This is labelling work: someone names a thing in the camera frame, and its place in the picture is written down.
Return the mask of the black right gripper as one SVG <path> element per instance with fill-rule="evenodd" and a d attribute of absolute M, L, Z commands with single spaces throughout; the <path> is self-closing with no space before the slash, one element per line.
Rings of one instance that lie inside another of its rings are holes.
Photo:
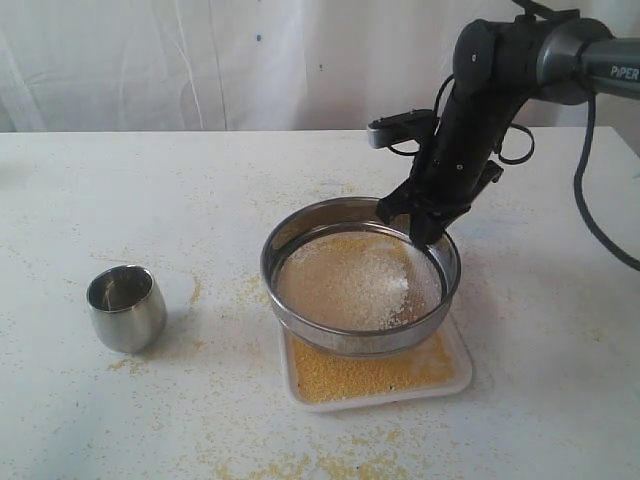
<path fill-rule="evenodd" d="M 409 177 L 378 202 L 388 224 L 410 215 L 409 237 L 417 248 L 437 243 L 446 227 L 470 210 L 480 176 L 504 127 L 504 98 L 495 90 L 472 92 L 456 84 L 437 132 L 414 158 Z"/>

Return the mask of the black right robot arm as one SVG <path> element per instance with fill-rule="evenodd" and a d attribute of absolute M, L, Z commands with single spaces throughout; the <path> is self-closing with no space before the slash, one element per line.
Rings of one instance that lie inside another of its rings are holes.
<path fill-rule="evenodd" d="M 454 50 L 452 89 L 443 111 L 412 110 L 368 126 L 376 149 L 413 140 L 409 177 L 379 200 L 377 217 L 409 219 L 416 246 L 436 243 L 472 202 L 499 180 L 499 153 L 508 128 L 530 99 L 578 105 L 592 94 L 639 97 L 639 41 L 616 38 L 601 22 L 575 11 L 538 20 L 478 19 L 461 32 Z"/>

